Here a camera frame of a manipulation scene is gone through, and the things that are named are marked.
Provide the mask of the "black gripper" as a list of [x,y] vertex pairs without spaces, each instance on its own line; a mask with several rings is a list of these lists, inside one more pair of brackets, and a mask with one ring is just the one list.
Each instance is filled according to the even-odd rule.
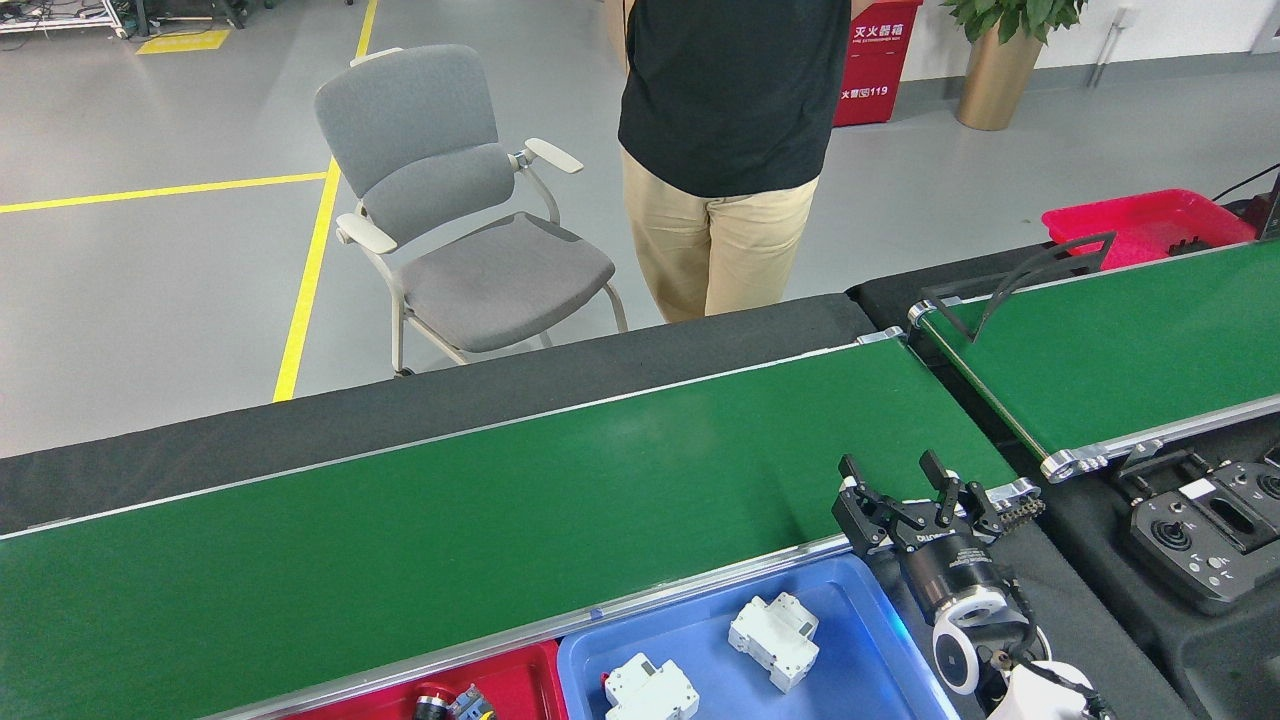
[[919,530],[919,543],[899,552],[910,593],[927,618],[988,618],[1005,610],[1004,580],[986,547],[1005,533],[1005,520],[978,482],[964,482],[932,450],[919,460],[937,491],[922,516],[905,503],[872,489],[860,477],[854,457],[838,461],[842,478],[832,514],[859,559],[877,552],[904,523]]

